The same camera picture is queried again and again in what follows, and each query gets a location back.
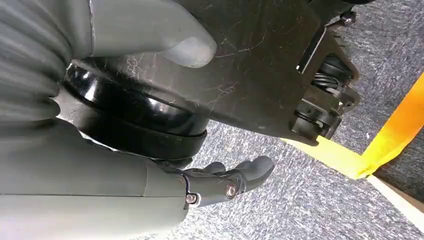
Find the metal spring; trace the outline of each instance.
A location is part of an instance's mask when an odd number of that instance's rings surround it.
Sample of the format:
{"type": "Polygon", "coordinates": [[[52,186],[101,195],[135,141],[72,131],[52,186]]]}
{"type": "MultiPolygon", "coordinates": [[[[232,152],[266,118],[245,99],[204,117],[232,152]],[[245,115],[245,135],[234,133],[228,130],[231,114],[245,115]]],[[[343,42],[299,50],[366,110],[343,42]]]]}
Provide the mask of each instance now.
{"type": "Polygon", "coordinates": [[[312,85],[320,89],[336,89],[339,86],[337,78],[325,73],[315,73],[312,85]]]}

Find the metal screw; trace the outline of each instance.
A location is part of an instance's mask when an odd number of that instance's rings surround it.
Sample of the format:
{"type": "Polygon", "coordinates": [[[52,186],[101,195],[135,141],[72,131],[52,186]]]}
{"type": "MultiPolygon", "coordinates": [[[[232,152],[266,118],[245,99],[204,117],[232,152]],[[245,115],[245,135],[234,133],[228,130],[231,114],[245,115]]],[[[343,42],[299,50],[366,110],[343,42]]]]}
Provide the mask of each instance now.
{"type": "Polygon", "coordinates": [[[225,195],[228,199],[233,199],[237,194],[237,187],[233,183],[226,186],[225,195]]]}
{"type": "Polygon", "coordinates": [[[195,204],[198,201],[198,196],[196,194],[189,193],[185,196],[185,201],[188,204],[195,204]]]}

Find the gray carpet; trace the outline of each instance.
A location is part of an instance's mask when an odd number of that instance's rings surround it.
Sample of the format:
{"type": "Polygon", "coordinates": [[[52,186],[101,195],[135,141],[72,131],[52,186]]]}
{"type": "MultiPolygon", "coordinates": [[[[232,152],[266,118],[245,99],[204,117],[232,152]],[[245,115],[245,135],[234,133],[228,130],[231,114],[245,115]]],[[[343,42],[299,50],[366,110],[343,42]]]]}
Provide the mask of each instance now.
{"type": "MultiPolygon", "coordinates": [[[[378,0],[356,10],[358,21],[344,38],[362,74],[354,86],[362,102],[345,117],[333,139],[361,153],[423,71],[424,1],[378,0]]],[[[232,202],[193,209],[171,232],[140,239],[424,239],[366,181],[350,180],[272,137],[217,122],[208,131],[195,167],[214,161],[233,167],[267,155],[275,160],[274,173],[260,189],[232,202]]],[[[423,146],[421,133],[408,152],[379,172],[388,182],[421,195],[421,200],[423,182],[413,181],[409,172],[424,176],[423,146]]]]}

